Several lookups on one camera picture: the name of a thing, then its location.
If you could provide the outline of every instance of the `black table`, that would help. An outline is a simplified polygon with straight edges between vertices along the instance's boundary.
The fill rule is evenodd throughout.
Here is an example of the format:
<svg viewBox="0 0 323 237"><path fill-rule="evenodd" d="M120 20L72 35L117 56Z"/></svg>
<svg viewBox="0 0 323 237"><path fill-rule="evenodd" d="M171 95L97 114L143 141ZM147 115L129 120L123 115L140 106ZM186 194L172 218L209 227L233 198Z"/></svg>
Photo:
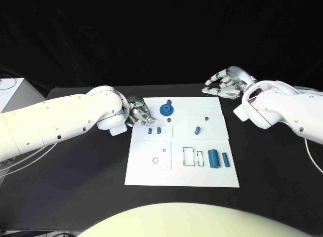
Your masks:
<svg viewBox="0 0 323 237"><path fill-rule="evenodd" d="M123 86L142 97L209 96L204 84ZM57 88L49 99L91 88ZM132 129L117 136L97 126L61 142L45 158L6 176L0 187L0 229L85 230L120 212L155 203L195 202L231 207L323 234L323 175L305 140L285 124L269 130L241 122L240 100L221 99L241 188L126 186ZM309 142L323 166L323 146Z"/></svg>

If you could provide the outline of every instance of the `blue object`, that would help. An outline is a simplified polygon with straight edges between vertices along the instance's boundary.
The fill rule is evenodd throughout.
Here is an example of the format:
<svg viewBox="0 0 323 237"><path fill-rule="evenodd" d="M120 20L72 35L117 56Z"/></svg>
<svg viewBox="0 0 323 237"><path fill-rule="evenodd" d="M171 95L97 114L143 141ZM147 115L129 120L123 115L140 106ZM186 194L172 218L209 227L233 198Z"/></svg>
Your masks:
<svg viewBox="0 0 323 237"><path fill-rule="evenodd" d="M217 150L208 150L211 168L220 168Z"/></svg>
<svg viewBox="0 0 323 237"><path fill-rule="evenodd" d="M197 127L195 134L199 135L201 128Z"/></svg>
<svg viewBox="0 0 323 237"><path fill-rule="evenodd" d="M168 103L160 106L160 113L165 116L171 116L173 113L173 106L171 104L172 104L172 101L168 100Z"/></svg>
<svg viewBox="0 0 323 237"><path fill-rule="evenodd" d="M224 157L224 165L225 167L230 167L230 161L228 161L228 156L225 152L222 153L222 157Z"/></svg>

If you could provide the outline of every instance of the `white robotic arm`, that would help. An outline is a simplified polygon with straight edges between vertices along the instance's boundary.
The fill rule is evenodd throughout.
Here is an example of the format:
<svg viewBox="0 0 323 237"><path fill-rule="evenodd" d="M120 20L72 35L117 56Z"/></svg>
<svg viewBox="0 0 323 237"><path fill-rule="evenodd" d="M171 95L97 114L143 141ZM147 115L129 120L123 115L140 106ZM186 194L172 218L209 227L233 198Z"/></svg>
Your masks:
<svg viewBox="0 0 323 237"><path fill-rule="evenodd" d="M202 92L208 94L217 92L215 95L237 99L243 91L243 104L234 110L243 121L250 119L263 129L283 122L300 137L323 144L323 95L302 94L296 88L280 81L257 81L235 66L225 71L228 71L228 78L224 77L224 79L234 84L227 86L222 82L221 89L207 87Z"/></svg>
<svg viewBox="0 0 323 237"><path fill-rule="evenodd" d="M129 117L130 126L139 120L156 122L145 100L129 101L110 86L0 114L0 162L84 134L95 124L119 135L127 130Z"/></svg>

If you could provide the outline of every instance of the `white paper sheet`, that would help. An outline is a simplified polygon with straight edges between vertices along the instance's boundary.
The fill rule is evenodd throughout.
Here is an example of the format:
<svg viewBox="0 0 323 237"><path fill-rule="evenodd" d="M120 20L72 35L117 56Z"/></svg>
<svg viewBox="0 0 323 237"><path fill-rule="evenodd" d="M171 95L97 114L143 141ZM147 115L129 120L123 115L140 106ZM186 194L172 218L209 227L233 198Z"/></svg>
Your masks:
<svg viewBox="0 0 323 237"><path fill-rule="evenodd" d="M172 100L175 112L171 116L160 114L160 106ZM152 116L159 123L146 127L134 125L127 163L126 185L240 187L230 147L228 132L218 97L145 98ZM197 126L202 128L195 135ZM160 143L155 146L149 141L171 142L171 170L155 168L153 159L160 155ZM184 147L194 148L195 165L184 165ZM209 166L208 150L218 150L221 167ZM198 163L198 151L204 154L204 166ZM224 166L222 153L227 152L231 167Z"/></svg>

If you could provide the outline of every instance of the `blue gear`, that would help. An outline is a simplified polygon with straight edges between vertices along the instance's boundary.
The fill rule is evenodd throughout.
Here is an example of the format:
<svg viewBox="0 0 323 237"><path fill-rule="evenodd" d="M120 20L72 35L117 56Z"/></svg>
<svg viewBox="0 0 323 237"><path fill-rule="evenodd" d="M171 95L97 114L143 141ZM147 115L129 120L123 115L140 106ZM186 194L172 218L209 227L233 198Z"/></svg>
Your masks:
<svg viewBox="0 0 323 237"><path fill-rule="evenodd" d="M165 116L171 116L173 113L173 106L171 104L172 104L172 101L168 100L168 103L160 106L160 113Z"/></svg>

